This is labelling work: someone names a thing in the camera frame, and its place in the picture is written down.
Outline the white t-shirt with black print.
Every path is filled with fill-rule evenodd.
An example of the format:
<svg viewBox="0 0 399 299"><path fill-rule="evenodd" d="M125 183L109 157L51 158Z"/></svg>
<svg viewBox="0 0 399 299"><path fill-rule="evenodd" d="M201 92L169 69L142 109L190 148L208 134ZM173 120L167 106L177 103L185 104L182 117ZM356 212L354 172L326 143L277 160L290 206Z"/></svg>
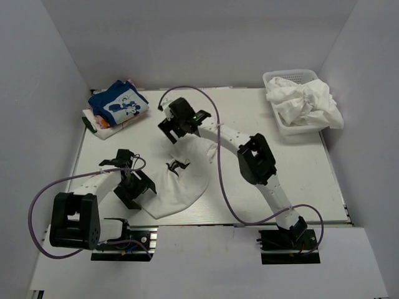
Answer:
<svg viewBox="0 0 399 299"><path fill-rule="evenodd" d="M137 199L154 219L181 212L201 197L209 184L217 145L196 135L186 135L175 144L164 138L161 148L166 161L149 175L156 191L147 190Z"/></svg>

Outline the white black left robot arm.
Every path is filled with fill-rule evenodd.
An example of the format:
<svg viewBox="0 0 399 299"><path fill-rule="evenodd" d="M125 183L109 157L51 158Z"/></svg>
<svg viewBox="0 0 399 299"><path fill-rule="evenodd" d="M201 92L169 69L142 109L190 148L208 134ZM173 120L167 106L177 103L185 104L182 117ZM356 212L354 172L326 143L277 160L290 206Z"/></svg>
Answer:
<svg viewBox="0 0 399 299"><path fill-rule="evenodd" d="M94 250L112 242L119 249L128 247L132 241L128 221L101 219L99 204L114 192L127 209L139 209L136 199L147 191L156 194L155 183L141 170L107 168L89 174L78 188L56 195L50 224L51 246Z"/></svg>

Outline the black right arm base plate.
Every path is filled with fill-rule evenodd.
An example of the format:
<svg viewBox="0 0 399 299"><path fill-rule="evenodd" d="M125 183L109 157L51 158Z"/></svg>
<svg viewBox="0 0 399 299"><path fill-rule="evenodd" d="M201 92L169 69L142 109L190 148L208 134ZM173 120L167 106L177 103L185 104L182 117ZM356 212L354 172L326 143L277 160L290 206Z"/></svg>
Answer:
<svg viewBox="0 0 399 299"><path fill-rule="evenodd" d="M302 237L293 243L279 230L260 230L256 239L261 248L263 265L305 265L320 264L316 234L307 229Z"/></svg>

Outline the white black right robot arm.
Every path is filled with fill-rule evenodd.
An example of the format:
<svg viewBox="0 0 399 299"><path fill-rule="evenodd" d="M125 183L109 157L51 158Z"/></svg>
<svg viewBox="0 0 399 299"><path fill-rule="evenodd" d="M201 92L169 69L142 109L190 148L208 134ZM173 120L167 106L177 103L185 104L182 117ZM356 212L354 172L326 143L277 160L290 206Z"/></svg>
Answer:
<svg viewBox="0 0 399 299"><path fill-rule="evenodd" d="M182 97L160 104L158 109L163 110L166 115L158 127L173 144L187 134L194 134L217 144L220 184L223 183L221 148L235 154L241 176L261 192L274 213L273 218L276 219L277 228L282 235L282 243L291 249L303 243L307 224L282 189L277 176L276 160L262 134L251 136L235 131L221 123L219 113L212 117L204 110L195 112Z"/></svg>

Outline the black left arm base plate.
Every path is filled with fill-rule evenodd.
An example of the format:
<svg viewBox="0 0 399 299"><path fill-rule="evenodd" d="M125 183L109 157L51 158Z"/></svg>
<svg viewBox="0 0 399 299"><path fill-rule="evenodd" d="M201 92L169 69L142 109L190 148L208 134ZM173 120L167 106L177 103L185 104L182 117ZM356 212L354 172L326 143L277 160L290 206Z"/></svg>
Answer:
<svg viewBox="0 0 399 299"><path fill-rule="evenodd" d="M102 243L92 252L95 262L149 262L155 253L156 227L128 227L121 238Z"/></svg>

